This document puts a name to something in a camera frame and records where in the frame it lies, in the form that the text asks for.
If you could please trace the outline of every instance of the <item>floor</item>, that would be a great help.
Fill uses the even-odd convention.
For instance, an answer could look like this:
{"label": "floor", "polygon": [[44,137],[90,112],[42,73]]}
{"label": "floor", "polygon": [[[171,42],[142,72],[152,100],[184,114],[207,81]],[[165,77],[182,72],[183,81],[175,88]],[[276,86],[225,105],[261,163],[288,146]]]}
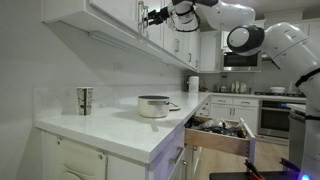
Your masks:
{"label": "floor", "polygon": [[[282,170],[280,158],[288,159],[288,154],[288,146],[257,141],[254,165],[258,171],[279,171]],[[209,174],[212,172],[245,172],[245,159],[203,148],[195,180],[209,180]]]}

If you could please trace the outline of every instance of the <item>white countertop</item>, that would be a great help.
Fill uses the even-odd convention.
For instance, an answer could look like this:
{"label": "white countertop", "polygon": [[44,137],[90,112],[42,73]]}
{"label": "white countertop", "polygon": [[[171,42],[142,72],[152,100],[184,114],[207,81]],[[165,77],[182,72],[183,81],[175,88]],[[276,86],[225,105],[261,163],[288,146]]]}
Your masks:
{"label": "white countertop", "polygon": [[296,101],[306,102],[306,98],[303,97],[286,97],[286,96],[265,96],[255,94],[232,94],[232,93],[211,93],[213,96],[225,96],[225,97],[238,97],[238,98],[254,98],[261,100],[279,100],[279,101]]}
{"label": "white countertop", "polygon": [[100,108],[88,116],[59,115],[35,120],[35,126],[106,151],[150,163],[166,147],[174,130],[182,127],[207,99],[209,93],[158,94],[170,97],[181,110],[165,118],[143,118],[137,98]]}
{"label": "white countertop", "polygon": [[299,112],[306,113],[306,105],[301,105],[301,104],[288,104],[287,105],[291,110],[296,110]]}

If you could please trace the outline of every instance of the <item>ceiling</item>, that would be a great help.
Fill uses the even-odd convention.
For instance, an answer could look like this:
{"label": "ceiling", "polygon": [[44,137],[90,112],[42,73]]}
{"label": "ceiling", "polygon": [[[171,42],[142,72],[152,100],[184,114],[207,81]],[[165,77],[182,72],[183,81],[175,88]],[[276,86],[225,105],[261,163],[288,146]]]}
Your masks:
{"label": "ceiling", "polygon": [[[265,13],[305,8],[303,19],[320,18],[320,0],[223,0],[229,4],[241,4],[252,7],[256,11],[256,20],[264,19]],[[208,22],[197,10],[201,18],[201,28],[208,28]]]}

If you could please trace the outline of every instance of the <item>stainless steel cup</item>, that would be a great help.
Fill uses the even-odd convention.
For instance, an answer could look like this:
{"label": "stainless steel cup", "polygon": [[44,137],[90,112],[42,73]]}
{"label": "stainless steel cup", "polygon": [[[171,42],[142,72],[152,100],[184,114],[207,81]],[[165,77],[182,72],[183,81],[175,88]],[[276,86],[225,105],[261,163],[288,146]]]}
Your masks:
{"label": "stainless steel cup", "polygon": [[91,114],[92,95],[93,95],[92,87],[77,88],[79,115],[86,116]]}

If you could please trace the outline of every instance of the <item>microwave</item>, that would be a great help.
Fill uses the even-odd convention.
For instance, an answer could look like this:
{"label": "microwave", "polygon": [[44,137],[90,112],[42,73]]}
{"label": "microwave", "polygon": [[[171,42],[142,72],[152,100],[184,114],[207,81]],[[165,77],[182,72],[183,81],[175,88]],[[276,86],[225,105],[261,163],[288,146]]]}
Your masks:
{"label": "microwave", "polygon": [[241,56],[228,49],[222,50],[221,71],[223,72],[260,72],[262,53]]}

